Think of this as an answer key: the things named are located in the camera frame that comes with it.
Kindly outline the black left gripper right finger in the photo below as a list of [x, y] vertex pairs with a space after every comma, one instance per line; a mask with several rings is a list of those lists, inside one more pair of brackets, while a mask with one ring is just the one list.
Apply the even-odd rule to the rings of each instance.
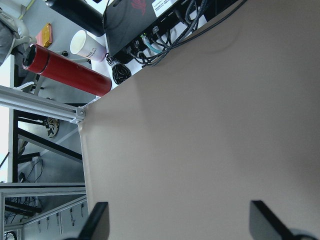
[[262, 201], [251, 200], [249, 233], [253, 240], [319, 240], [305, 230], [288, 228]]

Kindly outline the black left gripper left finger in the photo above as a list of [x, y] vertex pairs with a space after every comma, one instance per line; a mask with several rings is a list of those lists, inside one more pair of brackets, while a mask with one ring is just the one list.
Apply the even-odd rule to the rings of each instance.
[[109, 203], [97, 202], [77, 237], [67, 240], [108, 240], [110, 235]]

